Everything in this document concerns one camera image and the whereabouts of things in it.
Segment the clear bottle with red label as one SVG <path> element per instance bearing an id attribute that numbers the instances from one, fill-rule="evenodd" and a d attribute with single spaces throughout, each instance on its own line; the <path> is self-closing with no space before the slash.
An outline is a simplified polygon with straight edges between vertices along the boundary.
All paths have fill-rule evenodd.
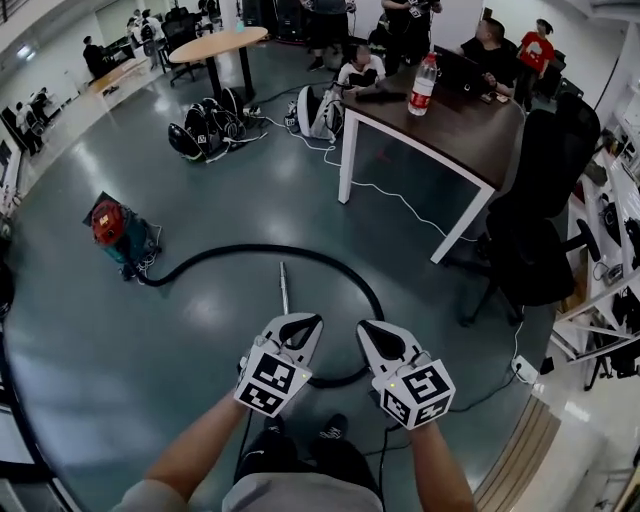
<path id="1" fill-rule="evenodd" d="M 437 54 L 429 52 L 420 63 L 412 86 L 408 103 L 412 115 L 421 117 L 426 113 L 437 78 Z"/>

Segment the person's leg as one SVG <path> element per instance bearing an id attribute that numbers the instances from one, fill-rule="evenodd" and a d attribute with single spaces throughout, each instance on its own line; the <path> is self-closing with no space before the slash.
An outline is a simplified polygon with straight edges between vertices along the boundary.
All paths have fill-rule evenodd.
<path id="1" fill-rule="evenodd" d="M 294 441 L 283 432 L 264 429 L 242 455 L 234 482 L 251 474 L 295 473 L 301 468 Z"/>
<path id="2" fill-rule="evenodd" d="M 364 487 L 381 496 L 366 458 L 349 441 L 316 438 L 310 444 L 309 452 L 321 474 Z"/>

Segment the red-topped canister vacuum cleaner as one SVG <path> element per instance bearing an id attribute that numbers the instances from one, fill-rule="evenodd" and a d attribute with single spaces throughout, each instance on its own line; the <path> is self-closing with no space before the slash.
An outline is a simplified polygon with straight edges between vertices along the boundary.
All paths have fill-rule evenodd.
<path id="1" fill-rule="evenodd" d="M 162 252 L 160 225 L 147 222 L 128 206 L 102 192 L 83 223 L 93 242 L 118 265 L 125 281 L 148 280 L 148 270 Z"/>

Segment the person's left forearm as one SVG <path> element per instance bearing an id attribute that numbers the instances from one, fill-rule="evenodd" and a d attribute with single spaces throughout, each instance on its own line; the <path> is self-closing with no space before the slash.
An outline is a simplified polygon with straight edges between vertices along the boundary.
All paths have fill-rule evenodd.
<path id="1" fill-rule="evenodd" d="M 215 467 L 246 412 L 247 407 L 230 391 L 169 445 L 144 479 L 166 484 L 189 501 Z"/>

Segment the white grey backpack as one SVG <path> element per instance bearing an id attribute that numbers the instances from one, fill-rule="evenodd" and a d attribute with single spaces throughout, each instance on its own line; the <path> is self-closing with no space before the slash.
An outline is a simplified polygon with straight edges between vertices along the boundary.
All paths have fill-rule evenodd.
<path id="1" fill-rule="evenodd" d="M 326 90 L 310 126 L 310 137 L 334 143 L 342 131 L 343 124 L 342 97 L 334 90 Z"/>

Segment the person's right forearm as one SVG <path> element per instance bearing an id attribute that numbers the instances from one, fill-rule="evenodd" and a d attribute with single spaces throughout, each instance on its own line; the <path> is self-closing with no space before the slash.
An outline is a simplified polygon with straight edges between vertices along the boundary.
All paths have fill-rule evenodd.
<path id="1" fill-rule="evenodd" d="M 477 512 L 466 476 L 435 421 L 408 431 L 423 512 Z"/>

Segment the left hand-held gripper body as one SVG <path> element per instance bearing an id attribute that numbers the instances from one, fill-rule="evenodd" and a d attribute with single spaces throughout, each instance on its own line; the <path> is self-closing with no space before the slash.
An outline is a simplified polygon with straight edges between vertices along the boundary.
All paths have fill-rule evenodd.
<path id="1" fill-rule="evenodd" d="M 257 337 L 240 362 L 233 398 L 264 416 L 276 417 L 308 383 L 312 372 L 273 340 Z"/>

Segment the round wooden table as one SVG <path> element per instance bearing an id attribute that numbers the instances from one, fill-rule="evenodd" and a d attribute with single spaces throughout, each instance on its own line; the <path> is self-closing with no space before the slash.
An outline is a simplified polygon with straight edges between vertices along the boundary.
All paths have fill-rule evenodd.
<path id="1" fill-rule="evenodd" d="M 237 50 L 244 79 L 244 99 L 251 101 L 255 97 L 247 48 L 264 40 L 268 31 L 264 27 L 247 27 L 241 32 L 222 30 L 187 42 L 169 55 L 169 61 L 174 64 L 191 64 L 204 60 L 208 70 L 214 96 L 222 93 L 222 86 L 218 76 L 215 57 Z"/>

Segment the person's left leg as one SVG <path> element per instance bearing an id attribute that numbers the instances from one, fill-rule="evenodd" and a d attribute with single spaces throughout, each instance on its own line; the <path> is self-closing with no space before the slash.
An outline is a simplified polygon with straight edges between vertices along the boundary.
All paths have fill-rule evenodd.
<path id="1" fill-rule="evenodd" d="M 301 468 L 294 441 L 283 432 L 264 429 L 242 455 L 234 482 L 251 474 L 295 473 Z"/>

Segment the person's right black shoe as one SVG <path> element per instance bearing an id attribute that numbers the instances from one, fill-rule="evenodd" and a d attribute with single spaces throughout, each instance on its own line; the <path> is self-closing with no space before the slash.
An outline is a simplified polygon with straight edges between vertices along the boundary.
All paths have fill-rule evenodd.
<path id="1" fill-rule="evenodd" d="M 349 427 L 348 419 L 343 414 L 334 414 L 320 430 L 318 436 L 321 439 L 344 440 Z"/>

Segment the black office chair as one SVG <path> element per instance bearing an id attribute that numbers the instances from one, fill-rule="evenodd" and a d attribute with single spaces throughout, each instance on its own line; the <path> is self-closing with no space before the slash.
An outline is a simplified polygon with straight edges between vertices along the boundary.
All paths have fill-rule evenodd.
<path id="1" fill-rule="evenodd" d="M 526 118 L 516 177 L 510 190 L 489 206 L 486 232 L 477 241 L 486 265 L 446 257 L 455 266 L 489 280 L 479 304 L 501 292 L 511 307 L 509 322 L 523 322 L 524 310 L 571 296 L 575 280 L 567 255 L 586 248 L 601 252 L 587 222 L 578 235 L 562 240 L 552 220 L 591 161 L 601 128 L 596 112 L 581 98 L 564 93 L 553 112 L 533 110 Z"/>
<path id="2" fill-rule="evenodd" d="M 164 51 L 167 58 L 173 51 L 197 38 L 194 17 L 190 13 L 180 17 L 167 16 L 166 21 L 162 24 L 162 30 L 166 40 Z M 188 74 L 192 80 L 195 80 L 193 68 L 190 63 L 173 63 L 169 58 L 167 62 L 173 70 L 173 76 L 170 79 L 171 88 L 173 88 L 175 82 L 185 74 Z"/>

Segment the person's right leg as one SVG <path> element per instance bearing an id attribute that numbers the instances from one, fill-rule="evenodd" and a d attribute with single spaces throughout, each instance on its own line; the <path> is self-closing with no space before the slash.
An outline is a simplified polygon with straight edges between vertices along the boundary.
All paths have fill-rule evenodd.
<path id="1" fill-rule="evenodd" d="M 321 474 L 364 487 L 381 496 L 366 458 L 349 441 L 316 438 L 310 444 L 309 452 Z"/>

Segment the dark table with white legs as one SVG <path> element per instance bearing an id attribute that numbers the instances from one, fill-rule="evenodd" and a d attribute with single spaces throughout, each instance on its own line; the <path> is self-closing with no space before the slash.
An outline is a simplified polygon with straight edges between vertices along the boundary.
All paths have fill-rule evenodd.
<path id="1" fill-rule="evenodd" d="M 400 102 L 367 103 L 351 97 L 344 100 L 344 107 L 340 203 L 350 198 L 361 124 L 412 147 L 477 187 L 474 198 L 431 256 L 432 263 L 440 263 L 502 189 L 524 124 L 520 107 L 512 102 L 486 104 L 439 85 L 422 117 L 410 114 Z"/>

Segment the low wooden bench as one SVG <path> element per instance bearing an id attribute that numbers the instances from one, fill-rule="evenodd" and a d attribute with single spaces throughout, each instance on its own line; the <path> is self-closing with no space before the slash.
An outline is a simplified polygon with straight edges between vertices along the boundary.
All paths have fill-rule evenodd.
<path id="1" fill-rule="evenodd" d="M 94 95 L 104 95 L 107 89 L 118 87 L 125 78 L 134 74 L 144 74 L 150 69 L 150 59 L 147 57 L 139 59 L 129 59 L 118 65 L 103 77 L 93 81 L 88 90 Z"/>

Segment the black garbage bag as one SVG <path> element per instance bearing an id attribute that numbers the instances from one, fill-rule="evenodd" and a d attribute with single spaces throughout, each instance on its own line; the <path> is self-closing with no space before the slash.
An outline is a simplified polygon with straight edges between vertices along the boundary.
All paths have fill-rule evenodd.
<path id="1" fill-rule="evenodd" d="M 8 315 L 15 296 L 13 274 L 5 262 L 10 242 L 0 236 L 0 321 Z"/>

